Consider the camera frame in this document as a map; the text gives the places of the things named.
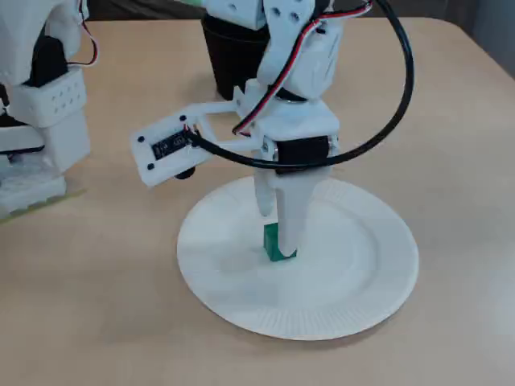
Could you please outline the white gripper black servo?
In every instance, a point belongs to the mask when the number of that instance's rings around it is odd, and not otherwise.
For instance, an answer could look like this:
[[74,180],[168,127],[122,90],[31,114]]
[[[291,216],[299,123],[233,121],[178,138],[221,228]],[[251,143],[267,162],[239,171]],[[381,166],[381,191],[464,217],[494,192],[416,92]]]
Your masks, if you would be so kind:
[[[274,101],[258,119],[258,133],[274,143],[281,165],[275,171],[257,169],[253,177],[261,216],[270,216],[277,203],[277,248],[270,257],[296,255],[314,190],[329,176],[324,160],[339,130],[338,118],[322,101]],[[316,167],[318,162],[323,166]]]

